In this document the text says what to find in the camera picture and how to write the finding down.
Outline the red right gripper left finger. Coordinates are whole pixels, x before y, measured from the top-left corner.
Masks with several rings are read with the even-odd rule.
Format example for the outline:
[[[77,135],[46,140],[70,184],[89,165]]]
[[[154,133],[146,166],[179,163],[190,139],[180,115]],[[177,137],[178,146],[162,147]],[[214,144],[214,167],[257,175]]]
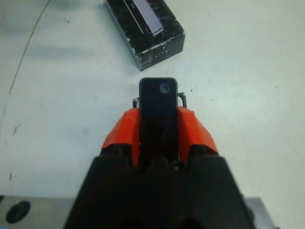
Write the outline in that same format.
[[[127,145],[131,147],[131,162],[133,166],[138,165],[139,158],[139,108],[132,108],[126,111],[116,123],[114,128],[106,136],[101,150],[115,145]]]

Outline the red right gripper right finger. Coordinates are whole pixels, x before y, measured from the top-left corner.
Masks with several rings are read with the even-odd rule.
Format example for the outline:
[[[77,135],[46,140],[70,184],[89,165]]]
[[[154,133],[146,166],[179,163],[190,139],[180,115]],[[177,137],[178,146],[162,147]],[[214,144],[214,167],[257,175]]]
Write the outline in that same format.
[[[196,118],[194,111],[178,107],[178,145],[180,159],[218,155],[211,134]]]

